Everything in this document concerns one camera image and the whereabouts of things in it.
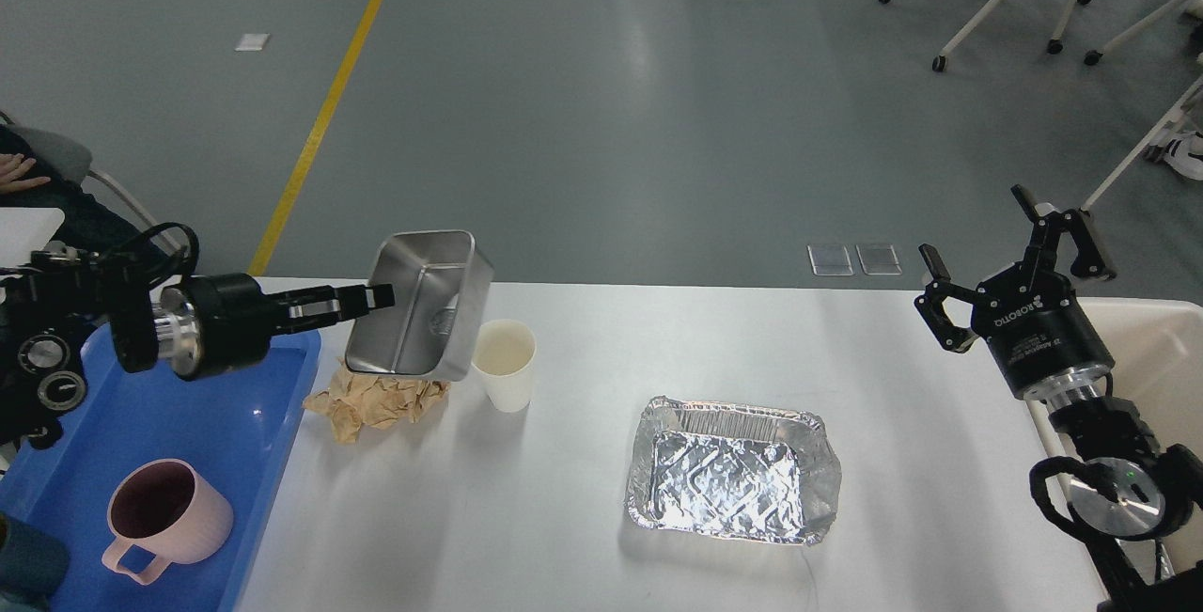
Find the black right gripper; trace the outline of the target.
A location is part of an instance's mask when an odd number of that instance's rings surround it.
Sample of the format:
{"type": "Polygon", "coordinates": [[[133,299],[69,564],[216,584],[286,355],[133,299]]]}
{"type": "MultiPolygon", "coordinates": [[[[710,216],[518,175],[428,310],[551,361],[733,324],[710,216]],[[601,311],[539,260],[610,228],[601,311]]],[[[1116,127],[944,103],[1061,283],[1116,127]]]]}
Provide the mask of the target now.
{"type": "Polygon", "coordinates": [[[1088,210],[1039,212],[1035,197],[1021,184],[1011,185],[1023,214],[1031,222],[1029,244],[1019,261],[1025,277],[992,277],[979,291],[952,283],[946,262],[932,244],[921,243],[919,255],[930,275],[915,311],[952,353],[967,353],[978,337],[985,339],[1011,394],[1018,400],[1048,400],[1062,390],[1095,384],[1116,366],[1100,331],[1077,301],[1077,290],[1057,273],[1063,236],[1075,248],[1069,277],[1110,281],[1116,266],[1100,243],[1088,210]],[[955,325],[946,301],[962,301],[972,311],[971,326],[955,325]]]}

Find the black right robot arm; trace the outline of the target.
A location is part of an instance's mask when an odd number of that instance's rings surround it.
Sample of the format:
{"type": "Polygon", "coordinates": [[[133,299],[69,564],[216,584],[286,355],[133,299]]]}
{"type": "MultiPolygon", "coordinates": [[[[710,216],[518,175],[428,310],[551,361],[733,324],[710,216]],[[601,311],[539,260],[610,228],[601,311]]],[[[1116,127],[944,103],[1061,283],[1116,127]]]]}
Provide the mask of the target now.
{"type": "Polygon", "coordinates": [[[1124,543],[1165,542],[1201,510],[1201,459],[1162,447],[1134,402],[1114,393],[1116,360],[1077,299],[1075,279],[1116,277],[1086,210],[1041,210],[1023,185],[1011,195],[1031,224],[1023,257],[966,289],[932,244],[919,252],[930,281],[915,311],[952,353],[983,339],[1011,394],[1047,408],[1071,454],[1029,473],[1044,518],[1088,549],[1107,599],[1101,611],[1198,611],[1201,568],[1146,581],[1124,543]]]}

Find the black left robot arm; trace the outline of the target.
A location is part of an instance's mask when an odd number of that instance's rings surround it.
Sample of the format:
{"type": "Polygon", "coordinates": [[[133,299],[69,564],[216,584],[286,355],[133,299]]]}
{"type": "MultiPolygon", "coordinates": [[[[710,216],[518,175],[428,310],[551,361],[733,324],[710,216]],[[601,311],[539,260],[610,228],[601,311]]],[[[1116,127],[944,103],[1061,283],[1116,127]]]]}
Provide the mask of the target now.
{"type": "Polygon", "coordinates": [[[275,337],[395,307],[390,285],[266,293],[254,277],[197,277],[197,234],[160,222],[103,252],[30,252],[2,271],[4,444],[49,448],[60,420],[85,402],[83,347],[107,326],[129,373],[167,364],[180,380],[261,363],[275,337]]]}

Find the person right hand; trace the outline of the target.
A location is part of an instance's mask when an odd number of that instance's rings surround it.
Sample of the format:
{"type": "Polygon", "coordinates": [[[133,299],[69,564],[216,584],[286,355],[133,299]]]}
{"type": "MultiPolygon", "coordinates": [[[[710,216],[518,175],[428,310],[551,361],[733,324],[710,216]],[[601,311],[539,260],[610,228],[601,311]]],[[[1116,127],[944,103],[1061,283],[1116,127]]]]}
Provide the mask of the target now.
{"type": "Polygon", "coordinates": [[[2,153],[0,166],[0,194],[20,194],[51,182],[38,170],[38,159],[20,153],[2,153]]]}

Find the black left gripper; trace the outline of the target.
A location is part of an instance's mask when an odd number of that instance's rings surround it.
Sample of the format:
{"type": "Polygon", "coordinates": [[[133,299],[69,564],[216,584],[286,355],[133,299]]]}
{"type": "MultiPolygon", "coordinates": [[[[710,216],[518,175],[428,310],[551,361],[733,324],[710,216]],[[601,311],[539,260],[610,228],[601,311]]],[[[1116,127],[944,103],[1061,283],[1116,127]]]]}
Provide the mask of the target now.
{"type": "Polygon", "coordinates": [[[254,277],[186,277],[155,305],[158,358],[196,381],[262,362],[272,337],[355,321],[395,307],[391,285],[318,286],[263,293],[254,277]]]}

